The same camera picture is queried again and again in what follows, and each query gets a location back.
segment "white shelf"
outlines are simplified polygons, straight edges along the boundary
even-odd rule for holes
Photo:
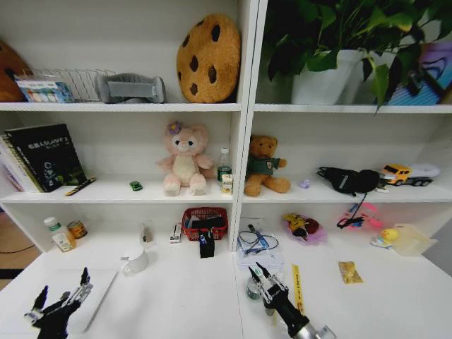
[[[375,105],[280,105],[255,104],[255,112],[362,113],[374,114]],[[452,105],[383,106],[377,114],[452,114]]]
[[[366,232],[329,231],[327,243],[318,246],[305,246],[285,232],[275,235],[285,259],[289,298],[294,301],[294,263],[306,315],[317,329],[326,324],[338,338],[450,337],[452,278],[426,258],[371,246]],[[344,284],[338,261],[354,261],[364,282]],[[262,301],[247,297],[248,270],[236,266],[236,275],[243,338],[288,338],[280,318],[274,327]]]
[[[387,186],[389,193],[370,192],[367,203],[443,203],[452,202],[452,191],[430,184],[427,187]],[[276,193],[266,187],[261,187],[261,194],[256,197],[244,196],[244,203],[354,203],[360,202],[362,195],[353,197],[333,189],[329,182],[317,178],[311,179],[308,189],[298,187],[292,181],[290,191],[285,194]]]
[[[129,182],[138,180],[143,189],[132,191]],[[49,193],[14,192],[2,203],[231,203],[231,194],[222,194],[220,183],[208,180],[207,194],[192,196],[182,188],[178,196],[163,194],[163,178],[137,175],[105,175],[73,196],[64,196],[74,186],[63,186]]]
[[[60,269],[121,270],[120,256],[138,244],[136,227],[115,230],[110,222],[85,222],[88,235],[73,251],[61,253],[53,247],[30,264],[0,293],[0,305],[20,306],[24,297],[37,296],[40,284]],[[118,272],[88,327],[77,338],[241,338],[232,253],[227,240],[215,242],[213,258],[199,257],[199,243],[183,236],[181,244],[170,244],[167,232],[154,233],[148,252],[149,266],[126,277]],[[74,281],[72,290],[78,282]],[[0,319],[8,312],[0,312]],[[200,336],[200,331],[208,333]],[[1,339],[18,335],[0,335]],[[24,335],[21,338],[36,338]]]
[[[104,104],[81,102],[57,104],[47,102],[0,102],[0,111],[30,112],[236,112],[242,104]]]

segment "green toy car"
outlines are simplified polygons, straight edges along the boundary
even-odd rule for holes
[[[129,185],[132,188],[132,191],[140,191],[141,189],[143,189],[139,182],[129,182]]]

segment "brown teddy bear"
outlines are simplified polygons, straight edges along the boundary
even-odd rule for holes
[[[27,64],[0,40],[0,102],[24,101],[14,74],[22,74],[27,68]]]
[[[235,89],[240,35],[227,16],[211,14],[197,23],[177,52],[177,78],[190,102],[220,102]]]
[[[245,194],[247,196],[258,196],[262,184],[278,193],[289,191],[289,180],[272,177],[273,169],[285,167],[287,164],[286,159],[273,158],[277,144],[276,138],[271,136],[251,136],[246,167]]]

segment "tape measure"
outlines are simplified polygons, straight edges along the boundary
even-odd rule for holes
[[[302,283],[299,277],[299,269],[297,265],[292,264],[292,276],[294,278],[294,296],[295,304],[297,309],[301,314],[304,315],[304,305],[303,305],[303,294],[302,294]]]

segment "cookie pillow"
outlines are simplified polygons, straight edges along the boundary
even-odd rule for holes
[[[190,102],[221,102],[235,89],[240,36],[227,16],[211,14],[197,23],[177,52],[177,78]]]
[[[25,101],[14,75],[23,74],[27,68],[27,64],[0,40],[0,102]]]

